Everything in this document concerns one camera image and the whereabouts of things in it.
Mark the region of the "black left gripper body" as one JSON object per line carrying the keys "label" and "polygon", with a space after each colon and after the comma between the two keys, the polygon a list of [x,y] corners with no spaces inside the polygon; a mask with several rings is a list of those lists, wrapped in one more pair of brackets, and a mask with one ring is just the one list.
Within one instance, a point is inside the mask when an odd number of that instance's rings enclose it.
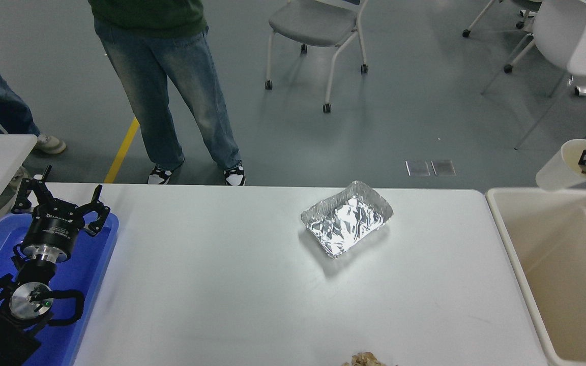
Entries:
{"label": "black left gripper body", "polygon": [[84,218],[76,212],[37,207],[30,229],[22,242],[22,252],[30,253],[40,246],[57,248],[62,253],[72,253]]}

